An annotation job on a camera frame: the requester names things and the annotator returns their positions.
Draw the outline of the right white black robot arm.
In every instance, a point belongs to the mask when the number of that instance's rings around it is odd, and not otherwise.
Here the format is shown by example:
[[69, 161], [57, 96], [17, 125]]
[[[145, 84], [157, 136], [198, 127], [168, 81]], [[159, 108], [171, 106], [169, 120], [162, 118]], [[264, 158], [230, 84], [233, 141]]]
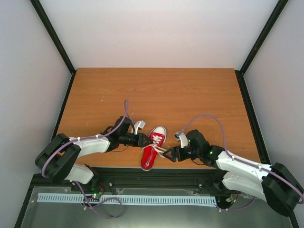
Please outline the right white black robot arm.
[[223, 173], [219, 181], [221, 187], [259, 198], [286, 217], [304, 202], [303, 187], [283, 164], [262, 164], [242, 158], [209, 144], [198, 130], [175, 136], [181, 144], [163, 153], [172, 162], [199, 159]]

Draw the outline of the right black frame post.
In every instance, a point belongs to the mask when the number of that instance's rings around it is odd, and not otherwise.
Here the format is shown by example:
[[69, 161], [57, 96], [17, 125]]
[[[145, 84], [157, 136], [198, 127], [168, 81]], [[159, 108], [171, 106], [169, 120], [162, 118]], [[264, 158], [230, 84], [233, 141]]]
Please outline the right black frame post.
[[254, 58], [256, 57], [259, 49], [262, 47], [264, 41], [266, 40], [267, 36], [269, 35], [271, 29], [275, 25], [276, 21], [280, 17], [281, 13], [283, 12], [285, 6], [289, 0], [279, 0], [274, 9], [272, 10], [270, 16], [268, 17], [265, 25], [263, 26], [259, 36], [257, 37], [254, 45], [252, 46], [248, 56], [246, 57], [241, 69], [239, 70], [239, 74], [244, 76], [246, 71], [248, 70], [249, 66], [253, 62]]

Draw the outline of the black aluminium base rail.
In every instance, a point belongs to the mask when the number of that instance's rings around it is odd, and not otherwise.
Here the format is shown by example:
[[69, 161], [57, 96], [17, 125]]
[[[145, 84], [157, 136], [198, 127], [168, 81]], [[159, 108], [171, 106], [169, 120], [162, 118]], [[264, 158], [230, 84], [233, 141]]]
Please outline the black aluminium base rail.
[[93, 183], [83, 185], [85, 192], [103, 187], [105, 192], [115, 193], [124, 188], [136, 189], [184, 189], [209, 195], [228, 195], [221, 183], [224, 171], [215, 169], [151, 169], [140, 168], [98, 168], [94, 167]]

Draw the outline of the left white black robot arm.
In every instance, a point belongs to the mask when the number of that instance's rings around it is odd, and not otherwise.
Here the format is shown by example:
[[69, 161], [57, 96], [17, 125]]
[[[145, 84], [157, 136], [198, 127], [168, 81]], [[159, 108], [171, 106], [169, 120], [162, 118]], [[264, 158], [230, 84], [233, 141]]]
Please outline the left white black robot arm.
[[77, 164], [77, 159], [93, 153], [114, 151], [121, 144], [144, 148], [152, 144], [152, 139], [138, 132], [144, 126], [144, 121], [132, 123], [130, 118], [121, 116], [114, 126], [97, 135], [75, 138], [60, 133], [36, 157], [35, 165], [42, 176], [52, 183], [76, 181], [88, 191], [94, 191], [98, 188], [99, 179], [87, 165]]

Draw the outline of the black frame post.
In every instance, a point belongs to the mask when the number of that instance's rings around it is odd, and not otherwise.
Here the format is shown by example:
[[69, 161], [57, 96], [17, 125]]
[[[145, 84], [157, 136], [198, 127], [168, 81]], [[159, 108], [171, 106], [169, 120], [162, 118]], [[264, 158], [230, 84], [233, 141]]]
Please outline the black frame post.
[[256, 57], [259, 49], [262, 47], [264, 41], [266, 40], [267, 36], [269, 35], [271, 29], [275, 25], [276, 21], [280, 17], [281, 13], [283, 12], [285, 6], [289, 0], [279, 0], [274, 9], [272, 10], [270, 16], [268, 17], [265, 25], [263, 26], [259, 36], [257, 37], [254, 45], [252, 46], [248, 56], [246, 57], [241, 69], [239, 70], [239, 74], [244, 76], [246, 71], [248, 70], [249, 66], [253, 62], [254, 58]]
[[64, 61], [68, 71], [73, 76], [76, 73], [76, 70], [59, 38], [57, 35], [47, 13], [45, 12], [41, 2], [39, 0], [30, 0], [31, 5], [33, 6], [34, 10], [36, 11], [38, 17], [40, 18], [44, 28], [46, 29], [49, 37], [53, 41], [56, 49], [58, 50], [62, 60]]

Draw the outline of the small circuit board with led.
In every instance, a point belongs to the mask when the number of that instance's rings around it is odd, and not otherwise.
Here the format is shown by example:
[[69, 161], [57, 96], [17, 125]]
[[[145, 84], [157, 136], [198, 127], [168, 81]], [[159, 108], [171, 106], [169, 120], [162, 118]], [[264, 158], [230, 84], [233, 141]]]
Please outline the small circuit board with led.
[[104, 194], [103, 184], [102, 183], [97, 184], [96, 187], [92, 188], [92, 191], [93, 191], [93, 193], [92, 193], [91, 197], [93, 199], [100, 198]]

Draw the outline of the left black frame post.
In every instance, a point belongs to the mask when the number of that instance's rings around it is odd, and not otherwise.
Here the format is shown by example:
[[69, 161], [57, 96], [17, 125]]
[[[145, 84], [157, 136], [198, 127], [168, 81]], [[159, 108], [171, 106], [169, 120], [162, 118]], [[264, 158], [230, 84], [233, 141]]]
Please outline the left black frame post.
[[76, 73], [76, 70], [59, 38], [57, 35], [47, 13], [45, 12], [41, 2], [39, 0], [30, 0], [31, 5], [33, 6], [34, 10], [36, 11], [38, 17], [40, 18], [44, 28], [46, 29], [49, 37], [53, 41], [56, 49], [58, 50], [62, 60], [64, 61], [68, 71], [73, 76]]

